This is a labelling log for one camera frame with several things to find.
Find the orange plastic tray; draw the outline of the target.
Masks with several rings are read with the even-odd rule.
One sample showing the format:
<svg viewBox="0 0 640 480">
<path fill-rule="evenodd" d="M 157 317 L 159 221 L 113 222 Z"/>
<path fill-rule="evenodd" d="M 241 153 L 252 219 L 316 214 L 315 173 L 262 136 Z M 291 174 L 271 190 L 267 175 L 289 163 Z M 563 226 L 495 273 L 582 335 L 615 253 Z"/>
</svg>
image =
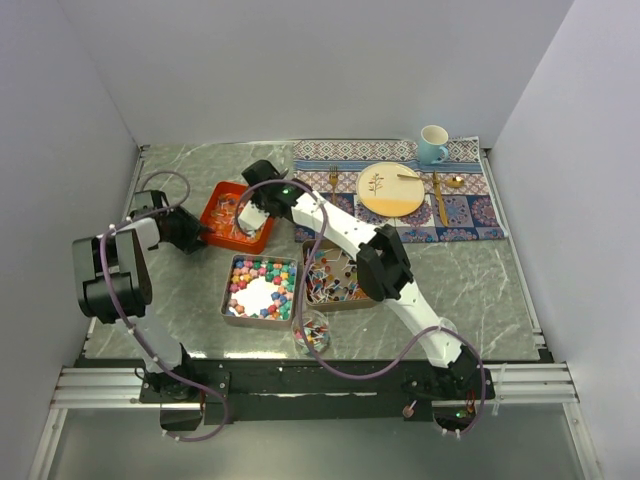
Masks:
<svg viewBox="0 0 640 480">
<path fill-rule="evenodd" d="M 252 236 L 242 234 L 235 225 L 234 212 L 246 189 L 246 185 L 227 181 L 216 185 L 200 217 L 200 222 L 209 228 L 201 235 L 205 243 L 249 254 L 260 254 L 266 248 L 273 218 Z"/>
</svg>

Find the patterned cloth placemat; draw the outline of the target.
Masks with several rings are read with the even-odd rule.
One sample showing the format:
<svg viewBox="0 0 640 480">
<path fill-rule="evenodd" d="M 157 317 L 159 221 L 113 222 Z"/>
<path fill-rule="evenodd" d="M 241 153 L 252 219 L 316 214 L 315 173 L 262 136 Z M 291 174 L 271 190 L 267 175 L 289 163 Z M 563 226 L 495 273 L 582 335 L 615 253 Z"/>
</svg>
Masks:
<svg viewBox="0 0 640 480">
<path fill-rule="evenodd" d="M 447 148 L 451 157 L 436 165 L 420 165 L 418 146 L 410 140 L 301 140 L 293 147 L 294 175 L 331 202 L 329 168 L 339 171 L 336 206 L 359 220 L 374 225 L 394 226 L 405 243 L 435 243 L 502 239 L 507 236 L 495 209 L 484 168 L 478 137 L 458 137 Z M 375 163 L 393 162 L 407 166 L 423 179 L 462 177 L 465 186 L 441 186 L 449 226 L 440 221 L 434 189 L 425 187 L 419 209 L 402 217 L 383 217 L 365 208 L 356 195 L 360 172 Z"/>
</svg>

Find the gold spoon on mat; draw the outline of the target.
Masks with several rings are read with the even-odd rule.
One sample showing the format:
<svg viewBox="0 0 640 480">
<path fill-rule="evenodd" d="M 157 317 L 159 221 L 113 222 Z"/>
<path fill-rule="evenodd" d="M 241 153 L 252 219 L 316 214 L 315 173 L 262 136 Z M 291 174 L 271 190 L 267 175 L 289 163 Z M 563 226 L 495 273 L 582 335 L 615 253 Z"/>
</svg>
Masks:
<svg viewBox="0 0 640 480">
<path fill-rule="evenodd" d="M 433 179 L 423 178 L 422 181 L 427 189 L 434 189 L 436 186 L 445 186 L 450 189 L 461 189 L 465 186 L 465 180 L 459 176 L 436 181 Z"/>
</svg>

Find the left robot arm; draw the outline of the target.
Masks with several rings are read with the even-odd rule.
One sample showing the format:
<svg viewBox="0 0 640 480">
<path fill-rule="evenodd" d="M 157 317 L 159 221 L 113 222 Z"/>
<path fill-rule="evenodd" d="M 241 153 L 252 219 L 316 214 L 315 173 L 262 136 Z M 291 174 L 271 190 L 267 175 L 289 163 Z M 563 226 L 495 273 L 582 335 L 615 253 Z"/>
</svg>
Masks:
<svg viewBox="0 0 640 480">
<path fill-rule="evenodd" d="M 133 197 L 132 211 L 105 235 L 72 244 L 79 308 L 88 318 L 112 325 L 144 361 L 144 380 L 155 393 L 184 402 L 198 392 L 199 377 L 185 347 L 151 310 L 153 289 L 145 253 L 161 243 L 186 255 L 204 248 L 205 226 L 160 190 Z"/>
</svg>

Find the cream and orange plate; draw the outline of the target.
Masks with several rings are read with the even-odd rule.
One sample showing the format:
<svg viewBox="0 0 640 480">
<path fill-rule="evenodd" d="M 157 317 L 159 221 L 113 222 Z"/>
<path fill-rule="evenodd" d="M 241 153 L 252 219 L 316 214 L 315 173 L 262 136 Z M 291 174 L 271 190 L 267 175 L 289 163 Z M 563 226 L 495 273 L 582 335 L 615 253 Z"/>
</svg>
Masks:
<svg viewBox="0 0 640 480">
<path fill-rule="evenodd" d="M 421 180 L 401 179 L 396 174 L 418 175 L 411 168 L 393 162 L 379 162 L 364 168 L 356 180 L 359 202 L 383 217 L 402 217 L 419 209 L 425 200 Z"/>
</svg>

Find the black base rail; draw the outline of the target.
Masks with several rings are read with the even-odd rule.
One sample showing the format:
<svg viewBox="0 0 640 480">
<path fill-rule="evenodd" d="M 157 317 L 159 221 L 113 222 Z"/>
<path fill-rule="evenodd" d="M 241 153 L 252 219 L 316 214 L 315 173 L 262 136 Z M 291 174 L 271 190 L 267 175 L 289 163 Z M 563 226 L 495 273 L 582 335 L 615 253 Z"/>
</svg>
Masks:
<svg viewBox="0 0 640 480">
<path fill-rule="evenodd" d="M 146 371 L 140 360 L 79 359 L 64 371 L 58 406 L 154 408 L 164 432 L 206 434 L 237 422 L 398 418 L 437 421 L 461 434 L 485 407 L 547 403 L 569 391 L 551 363 L 474 365 L 465 352 L 451 369 L 403 360 L 334 361 L 334 375 L 305 359 L 196 359 L 184 385 Z"/>
</svg>

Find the clear plastic cup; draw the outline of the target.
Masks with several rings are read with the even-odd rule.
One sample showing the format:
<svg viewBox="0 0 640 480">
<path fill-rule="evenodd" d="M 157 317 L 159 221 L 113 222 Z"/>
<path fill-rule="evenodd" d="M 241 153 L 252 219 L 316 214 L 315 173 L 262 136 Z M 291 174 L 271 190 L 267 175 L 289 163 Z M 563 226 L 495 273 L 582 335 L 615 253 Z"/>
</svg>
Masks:
<svg viewBox="0 0 640 480">
<path fill-rule="evenodd" d="M 323 353 L 330 345 L 330 331 L 328 318 L 317 310 L 305 310 L 301 322 L 292 322 L 292 335 L 297 350 L 305 355 L 310 355 L 310 344 L 319 354 Z"/>
</svg>

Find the gold knife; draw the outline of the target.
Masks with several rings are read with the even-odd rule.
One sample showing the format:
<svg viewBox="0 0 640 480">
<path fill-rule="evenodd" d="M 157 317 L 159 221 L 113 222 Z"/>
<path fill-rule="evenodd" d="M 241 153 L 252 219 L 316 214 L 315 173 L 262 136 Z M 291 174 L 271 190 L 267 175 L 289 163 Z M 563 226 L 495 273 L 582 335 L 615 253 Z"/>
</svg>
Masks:
<svg viewBox="0 0 640 480">
<path fill-rule="evenodd" d="M 447 216 L 444 197 L 442 195 L 441 181 L 440 181 L 439 176 L 438 176 L 438 174 L 436 172 L 432 173 L 432 183 L 433 183 L 434 194 L 435 194 L 437 202 L 438 202 L 438 211 L 439 211 L 440 221 L 441 221 L 441 223 L 442 223 L 442 225 L 444 227 L 448 227 L 449 226 L 449 220 L 448 220 L 448 216 Z"/>
</svg>

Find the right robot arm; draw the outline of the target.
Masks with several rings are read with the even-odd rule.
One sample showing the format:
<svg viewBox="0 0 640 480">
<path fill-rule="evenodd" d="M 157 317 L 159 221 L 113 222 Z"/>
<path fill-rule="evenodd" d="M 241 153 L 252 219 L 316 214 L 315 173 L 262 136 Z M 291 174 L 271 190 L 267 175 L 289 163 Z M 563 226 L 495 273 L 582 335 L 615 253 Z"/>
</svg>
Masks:
<svg viewBox="0 0 640 480">
<path fill-rule="evenodd" d="M 317 241 L 330 240 L 356 261 L 358 282 L 366 295 L 390 308 L 414 334 L 386 367 L 361 375 L 335 369 L 311 346 L 310 353 L 327 372 L 350 381 L 373 380 L 390 373 L 419 343 L 431 365 L 442 369 L 437 382 L 445 396 L 460 398 L 478 382 L 479 397 L 486 397 L 488 377 L 481 356 L 473 345 L 445 327 L 427 302 L 394 227 L 374 226 L 356 219 L 307 184 L 297 179 L 287 180 L 267 160 L 254 162 L 242 176 L 248 184 L 243 197 L 249 200 L 236 215 L 242 231 L 255 230 L 271 217 L 285 218 L 314 230 Z"/>
</svg>

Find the gold fork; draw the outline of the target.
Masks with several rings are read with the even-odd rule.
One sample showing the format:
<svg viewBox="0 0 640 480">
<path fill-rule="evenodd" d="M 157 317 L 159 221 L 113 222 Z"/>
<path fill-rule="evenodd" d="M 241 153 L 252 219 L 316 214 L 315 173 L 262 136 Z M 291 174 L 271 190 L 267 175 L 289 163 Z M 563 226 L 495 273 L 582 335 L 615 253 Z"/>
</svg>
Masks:
<svg viewBox="0 0 640 480">
<path fill-rule="evenodd" d="M 329 168 L 329 185 L 331 186 L 331 203 L 337 204 L 337 186 L 339 184 L 339 171 L 336 165 Z"/>
</svg>

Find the tin of star candies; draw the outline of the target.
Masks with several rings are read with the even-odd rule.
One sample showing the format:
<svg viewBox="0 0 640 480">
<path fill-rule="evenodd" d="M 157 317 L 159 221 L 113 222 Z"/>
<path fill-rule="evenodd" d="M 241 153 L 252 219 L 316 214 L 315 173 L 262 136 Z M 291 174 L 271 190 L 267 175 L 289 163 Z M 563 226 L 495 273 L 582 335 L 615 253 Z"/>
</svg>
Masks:
<svg viewBox="0 0 640 480">
<path fill-rule="evenodd" d="M 298 295 L 299 261 L 264 255 L 234 255 L 223 287 L 220 312 L 231 326 L 286 330 Z"/>
</svg>

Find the light blue mug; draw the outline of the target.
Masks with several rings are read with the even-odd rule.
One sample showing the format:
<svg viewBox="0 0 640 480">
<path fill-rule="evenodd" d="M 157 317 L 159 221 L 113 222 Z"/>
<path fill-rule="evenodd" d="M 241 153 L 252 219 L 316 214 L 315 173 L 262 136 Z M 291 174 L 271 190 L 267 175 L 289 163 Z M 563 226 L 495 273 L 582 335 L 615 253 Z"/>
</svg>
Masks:
<svg viewBox="0 0 640 480">
<path fill-rule="evenodd" d="M 448 132 L 438 125 L 427 125 L 420 132 L 418 161 L 421 165 L 439 164 L 449 159 Z"/>
</svg>

